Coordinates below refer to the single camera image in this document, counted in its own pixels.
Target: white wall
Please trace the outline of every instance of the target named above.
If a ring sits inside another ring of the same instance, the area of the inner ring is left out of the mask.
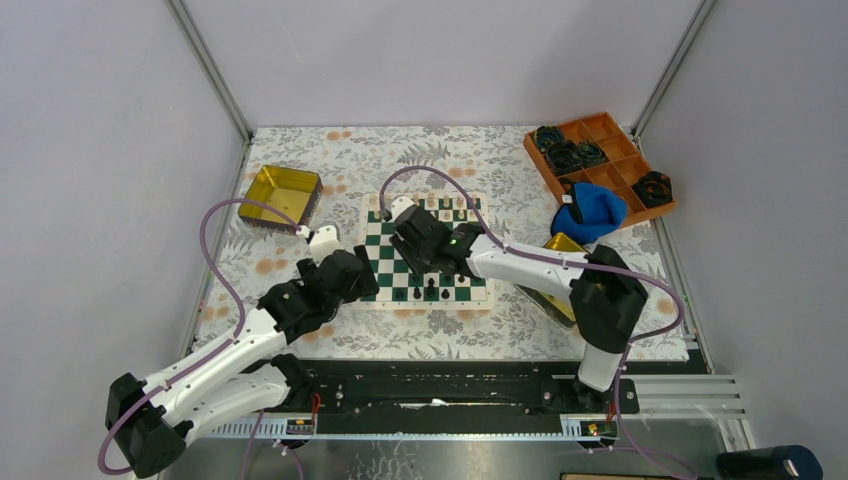
[[[162,1],[3,2],[0,65],[0,477],[100,478],[109,384],[177,358],[240,140]]]
[[[698,0],[189,0],[253,126],[634,122]]]
[[[848,3],[719,4],[645,136],[718,368],[760,445],[848,478]]]

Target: black cylinder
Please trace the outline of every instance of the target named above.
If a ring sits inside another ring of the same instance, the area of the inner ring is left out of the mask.
[[[716,468],[727,480],[822,480],[816,456],[801,445],[722,453]]]

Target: yellow transparent box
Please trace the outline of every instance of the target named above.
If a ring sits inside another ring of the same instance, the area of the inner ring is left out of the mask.
[[[309,225],[323,191],[324,185],[317,173],[263,165],[244,198],[266,203],[299,225]],[[295,233],[295,227],[282,217],[256,205],[242,204],[238,215],[254,227],[269,228],[290,235]]]

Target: metal frame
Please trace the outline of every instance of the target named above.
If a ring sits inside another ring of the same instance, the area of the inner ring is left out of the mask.
[[[573,378],[561,375],[556,378]],[[736,381],[730,375],[625,375],[633,380],[641,411],[622,415],[625,420],[710,419],[716,423],[728,451],[754,448],[745,408]],[[289,419],[308,420],[305,413],[266,413],[256,438],[281,440],[508,440],[508,441],[581,441],[581,420],[603,421],[604,415],[560,415],[562,433],[522,434],[316,434],[285,433]],[[242,417],[214,429],[207,438],[246,439],[255,424],[255,416]]]
[[[664,72],[662,73],[657,85],[655,86],[645,108],[639,115],[639,118],[631,129],[631,134],[641,149],[641,135],[645,131],[652,116],[656,112],[665,93],[668,91],[675,75],[680,69],[681,64],[688,55],[695,39],[703,28],[707,18],[714,10],[720,0],[701,0],[695,14],[693,15],[689,25],[687,26],[680,43],[675,49],[671,59],[668,62]],[[195,54],[200,67],[210,82],[216,96],[219,98],[227,115],[229,116],[233,126],[244,141],[242,158],[240,159],[238,168],[235,169],[232,182],[230,184],[230,195],[235,195],[239,181],[243,174],[244,166],[248,159],[250,150],[250,142],[253,137],[253,131],[250,125],[241,112],[238,103],[233,97],[231,91],[227,87],[226,82],[218,70],[208,47],[206,46],[200,32],[192,19],[188,8],[183,0],[165,0],[166,5],[172,12],[175,21],[180,30],[183,32],[186,42]],[[220,217],[218,228],[215,234],[215,240],[212,245],[213,258],[218,258],[225,243],[225,233],[230,216],[230,208],[227,208]],[[707,364],[709,372],[714,372],[714,365],[709,351],[703,339],[699,339],[698,332],[700,331],[700,318],[697,314],[695,306],[692,304],[688,295],[688,284],[686,277],[682,272],[680,256],[675,247],[672,234],[662,219],[653,221],[661,249],[661,256],[666,266],[671,285],[683,294],[686,299],[686,333],[684,338],[687,341],[687,349],[700,350],[704,361]],[[208,292],[210,282],[209,269],[207,268],[203,276],[203,285],[198,292],[198,296],[194,303],[191,312],[191,322],[186,332],[180,355],[185,355],[194,340],[196,333],[196,316],[201,302],[205,299]],[[639,415],[625,415],[624,418],[644,418],[648,415],[650,418],[657,419],[703,419],[705,417],[713,419],[725,440],[725,446],[729,451],[753,448],[748,421],[745,417],[745,410],[739,398],[738,390],[732,376],[727,375],[630,375],[625,378],[630,378],[636,383],[636,389],[642,406],[642,413]],[[303,414],[297,413],[270,413],[269,418],[260,427],[258,438],[287,438],[285,435],[280,435],[281,422],[285,419],[295,417],[303,418]],[[573,423],[576,416],[561,416],[563,425],[562,434],[526,434],[526,435],[316,435],[312,438],[327,438],[339,440],[566,440],[575,441]],[[217,438],[247,438],[250,434],[255,417],[245,417],[229,424],[223,425],[213,432],[211,437]],[[301,439],[303,436],[296,436],[293,439]]]
[[[212,90],[215,91],[215,95],[221,101],[221,105],[227,112],[227,116],[230,117],[230,121],[233,122],[233,126],[239,135],[241,135],[242,141],[249,142],[253,136],[253,130],[251,130],[250,125],[241,113],[241,109],[235,98],[233,98],[232,92],[227,87],[227,82],[224,81],[220,70],[215,65],[215,61],[209,53],[209,48],[206,46],[206,42],[203,41],[197,25],[191,18],[188,7],[186,7],[183,0],[165,0],[165,4],[168,5],[168,9],[174,16],[174,21],[177,22],[177,26],[183,32],[186,43],[188,43],[188,46],[194,52],[194,56],[200,63],[200,68],[212,85]]]
[[[689,54],[689,50],[692,48],[692,44],[695,43],[695,39],[701,32],[701,28],[704,26],[707,18],[709,18],[710,13],[712,13],[719,1],[720,0],[701,0],[701,3],[695,10],[695,15],[692,16],[692,20],[689,21],[689,25],[683,32],[683,37],[680,39],[680,43],[671,55],[671,59],[668,61],[665,71],[663,71],[659,82],[657,82],[657,85],[654,87],[654,91],[651,93],[648,103],[645,105],[642,113],[639,114],[639,118],[636,120],[636,123],[633,124],[631,133],[634,137],[638,138],[642,136],[642,133],[645,131],[645,127],[647,127],[648,123],[651,121],[651,117],[657,111],[657,107],[665,96],[666,91],[668,91],[669,85],[671,85],[672,80],[674,80],[675,75],[677,75],[680,65],[686,59],[686,55]]]

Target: blue cloth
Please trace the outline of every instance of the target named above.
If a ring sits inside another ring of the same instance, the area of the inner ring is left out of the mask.
[[[627,217],[627,203],[607,188],[575,183],[567,193],[573,202],[554,215],[551,236],[564,233],[584,245],[615,231]]]

